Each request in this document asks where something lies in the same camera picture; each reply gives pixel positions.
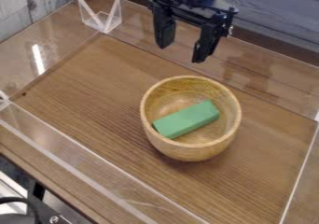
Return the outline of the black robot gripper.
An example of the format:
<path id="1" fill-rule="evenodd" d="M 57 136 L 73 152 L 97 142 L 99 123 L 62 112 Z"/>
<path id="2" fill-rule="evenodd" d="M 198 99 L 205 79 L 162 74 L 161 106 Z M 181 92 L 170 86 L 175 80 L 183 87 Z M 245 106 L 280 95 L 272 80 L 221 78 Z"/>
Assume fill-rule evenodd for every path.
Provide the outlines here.
<path id="1" fill-rule="evenodd" d="M 193 55 L 193 62 L 204 63 L 214 54 L 221 37 L 232 34 L 240 9 L 225 0 L 150 0 L 150 9 L 157 43 L 162 49 L 175 42 L 177 19 L 195 26 L 205 24 Z"/>

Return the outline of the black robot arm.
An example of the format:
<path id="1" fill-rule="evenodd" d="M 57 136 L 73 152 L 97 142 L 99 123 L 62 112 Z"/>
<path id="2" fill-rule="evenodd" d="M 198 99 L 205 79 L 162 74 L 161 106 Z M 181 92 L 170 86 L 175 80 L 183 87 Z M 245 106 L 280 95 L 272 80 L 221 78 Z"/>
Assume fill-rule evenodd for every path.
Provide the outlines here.
<path id="1" fill-rule="evenodd" d="M 157 44 L 166 49 L 175 42 L 178 21 L 201 29 L 193 62 L 204 63 L 217 50 L 222 37 L 234 29 L 240 10 L 224 0 L 150 0 Z"/>

